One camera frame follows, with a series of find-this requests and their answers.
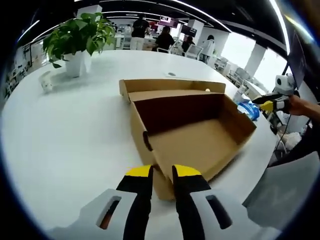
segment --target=cardboard box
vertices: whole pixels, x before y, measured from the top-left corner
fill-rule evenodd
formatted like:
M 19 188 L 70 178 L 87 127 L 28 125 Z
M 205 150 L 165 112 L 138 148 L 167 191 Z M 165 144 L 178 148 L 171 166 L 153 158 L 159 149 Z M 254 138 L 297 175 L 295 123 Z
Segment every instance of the cardboard box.
M 235 157 L 255 131 L 217 82 L 121 80 L 131 102 L 131 133 L 143 164 L 155 165 L 153 186 L 174 199 L 172 165 L 197 169 L 209 181 Z

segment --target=black ceiling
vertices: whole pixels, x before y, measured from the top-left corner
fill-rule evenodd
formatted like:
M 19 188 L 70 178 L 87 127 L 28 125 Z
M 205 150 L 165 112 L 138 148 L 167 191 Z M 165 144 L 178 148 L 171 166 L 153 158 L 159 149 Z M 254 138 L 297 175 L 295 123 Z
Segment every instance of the black ceiling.
M 210 16 L 229 22 L 238 23 L 261 31 L 281 43 L 285 43 L 278 18 L 269 3 L 269 0 L 181 0 L 194 6 Z M 32 41 L 36 36 L 47 29 L 74 17 L 77 9 L 90 5 L 99 4 L 103 12 L 110 11 L 135 11 L 165 15 L 172 18 L 202 19 L 207 25 L 212 24 L 214 28 L 226 31 L 218 23 L 204 14 L 179 4 L 173 0 L 46 0 L 42 1 L 41 7 L 34 15 L 33 22 L 40 20 L 28 34 L 25 35 L 23 43 Z M 121 13 L 108 13 L 105 17 L 119 16 Z M 252 38 L 251 32 L 240 28 L 228 26 L 232 31 L 248 35 Z

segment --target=hand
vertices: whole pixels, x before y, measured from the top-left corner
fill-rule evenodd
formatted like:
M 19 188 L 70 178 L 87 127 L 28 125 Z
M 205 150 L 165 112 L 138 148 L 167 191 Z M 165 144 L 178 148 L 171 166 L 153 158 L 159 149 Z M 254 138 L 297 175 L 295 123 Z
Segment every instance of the hand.
M 296 116 L 306 115 L 307 106 L 309 104 L 308 101 L 301 99 L 296 95 L 292 95 L 289 98 L 289 102 L 291 107 L 289 109 L 289 113 Z

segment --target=cable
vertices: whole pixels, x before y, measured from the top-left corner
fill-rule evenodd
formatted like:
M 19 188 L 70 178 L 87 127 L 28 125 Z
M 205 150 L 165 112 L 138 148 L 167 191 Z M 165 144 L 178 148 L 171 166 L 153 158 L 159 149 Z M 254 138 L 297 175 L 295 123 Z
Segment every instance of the cable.
M 286 131 L 287 131 L 287 128 L 288 128 L 288 125 L 289 125 L 289 122 L 290 122 L 291 116 L 292 116 L 292 115 L 290 114 L 289 119 L 288 119 L 288 122 L 286 123 L 285 129 L 284 129 L 284 132 L 283 132 L 282 136 L 280 137 L 280 140 L 279 140 L 278 144 L 276 145 L 276 147 L 275 147 L 275 149 L 274 149 L 274 151 L 273 151 L 273 152 L 275 152 L 275 151 L 278 149 L 279 144 L 281 143 L 282 138 L 283 138 L 283 137 L 284 137 L 284 135 L 286 134 Z

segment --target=potted plant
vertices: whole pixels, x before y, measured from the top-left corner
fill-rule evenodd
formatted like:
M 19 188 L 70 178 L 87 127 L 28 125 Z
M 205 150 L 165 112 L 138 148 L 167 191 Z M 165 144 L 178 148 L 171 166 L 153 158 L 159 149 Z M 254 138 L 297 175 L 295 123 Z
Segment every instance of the potted plant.
M 72 78 L 89 72 L 94 51 L 101 53 L 105 44 L 114 42 L 115 29 L 102 16 L 100 12 L 83 13 L 81 19 L 61 23 L 43 40 L 43 50 L 54 68 L 61 67 L 56 60 L 63 60 Z

